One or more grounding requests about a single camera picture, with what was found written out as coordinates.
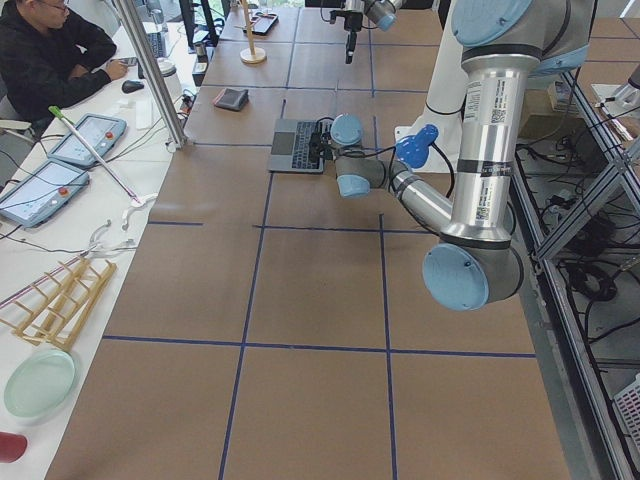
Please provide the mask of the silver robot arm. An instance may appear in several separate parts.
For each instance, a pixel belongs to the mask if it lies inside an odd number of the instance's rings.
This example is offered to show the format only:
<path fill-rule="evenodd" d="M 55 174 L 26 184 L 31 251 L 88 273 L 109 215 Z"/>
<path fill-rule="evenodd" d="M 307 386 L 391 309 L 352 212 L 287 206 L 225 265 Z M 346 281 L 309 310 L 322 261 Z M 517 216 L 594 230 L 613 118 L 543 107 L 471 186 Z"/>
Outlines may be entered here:
<path fill-rule="evenodd" d="M 585 61 L 596 9 L 592 1 L 452 3 L 439 52 L 456 62 L 442 94 L 461 127 L 452 198 L 417 174 L 435 144 L 436 128 L 425 118 L 398 137 L 392 161 L 336 156 L 342 196 L 384 188 L 436 231 L 439 241 L 424 258 L 422 276 L 441 305 L 476 310 L 520 288 L 523 261 L 504 214 L 526 83 Z"/>
<path fill-rule="evenodd" d="M 397 11 L 405 4 L 403 0 L 390 1 L 345 1 L 344 6 L 334 12 L 335 17 L 344 19 L 347 32 L 345 63 L 351 64 L 355 53 L 357 34 L 362 30 L 363 20 L 367 18 L 382 31 L 387 31 L 397 19 Z"/>

